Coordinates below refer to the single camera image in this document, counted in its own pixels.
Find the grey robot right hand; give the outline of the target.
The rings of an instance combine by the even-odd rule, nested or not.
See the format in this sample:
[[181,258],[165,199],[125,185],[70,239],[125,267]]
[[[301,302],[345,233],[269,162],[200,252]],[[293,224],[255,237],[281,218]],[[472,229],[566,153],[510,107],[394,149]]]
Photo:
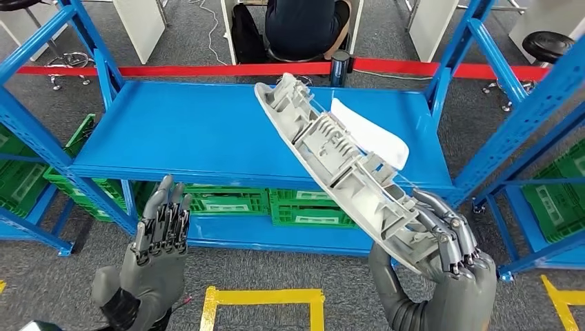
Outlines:
[[437,238],[439,263],[428,267],[431,299],[415,302],[405,292],[390,256],[374,243],[368,262],[392,330],[487,330],[497,287],[493,258],[477,246],[466,217],[433,192],[413,189],[418,220]]

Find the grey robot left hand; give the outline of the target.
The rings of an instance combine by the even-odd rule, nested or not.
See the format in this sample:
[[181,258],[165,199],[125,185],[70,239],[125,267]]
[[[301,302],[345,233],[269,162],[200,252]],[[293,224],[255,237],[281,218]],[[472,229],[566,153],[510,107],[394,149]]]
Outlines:
[[106,330],[165,330],[185,290],[192,197],[167,174],[150,196],[120,268],[95,272],[92,300]]

